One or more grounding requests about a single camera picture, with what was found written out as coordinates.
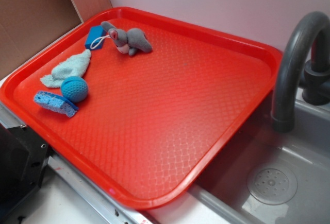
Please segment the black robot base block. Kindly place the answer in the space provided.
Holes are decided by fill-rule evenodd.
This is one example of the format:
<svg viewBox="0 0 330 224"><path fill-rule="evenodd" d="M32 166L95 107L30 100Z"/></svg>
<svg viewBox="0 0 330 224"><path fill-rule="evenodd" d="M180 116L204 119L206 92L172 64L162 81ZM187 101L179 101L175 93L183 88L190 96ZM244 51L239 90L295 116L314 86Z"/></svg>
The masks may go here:
<svg viewBox="0 0 330 224"><path fill-rule="evenodd" d="M1 223L41 188L49 152L31 128L1 125Z"/></svg>

